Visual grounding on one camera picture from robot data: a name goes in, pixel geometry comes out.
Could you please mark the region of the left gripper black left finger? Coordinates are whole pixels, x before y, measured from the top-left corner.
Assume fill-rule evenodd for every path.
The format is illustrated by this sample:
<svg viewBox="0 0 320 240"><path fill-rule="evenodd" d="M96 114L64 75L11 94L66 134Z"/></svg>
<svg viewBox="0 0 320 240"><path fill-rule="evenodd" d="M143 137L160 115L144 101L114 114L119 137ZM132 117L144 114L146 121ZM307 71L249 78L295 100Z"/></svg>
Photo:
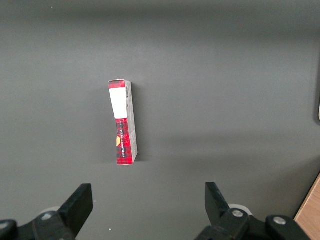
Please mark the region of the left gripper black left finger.
<svg viewBox="0 0 320 240"><path fill-rule="evenodd" d="M47 210L18 226L14 219L0 221L2 240L74 240L93 210L92 185L81 184L58 210Z"/></svg>

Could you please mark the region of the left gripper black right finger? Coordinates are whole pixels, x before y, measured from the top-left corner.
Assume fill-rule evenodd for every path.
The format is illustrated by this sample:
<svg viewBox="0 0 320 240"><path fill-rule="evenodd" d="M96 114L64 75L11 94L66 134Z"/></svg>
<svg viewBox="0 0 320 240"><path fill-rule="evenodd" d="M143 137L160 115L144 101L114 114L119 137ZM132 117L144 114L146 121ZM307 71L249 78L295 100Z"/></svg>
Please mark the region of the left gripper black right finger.
<svg viewBox="0 0 320 240"><path fill-rule="evenodd" d="M214 182L205 184L205 210L210 225L197 240L308 240L309 236L290 217L269 215L256 219L239 207L230 207Z"/></svg>

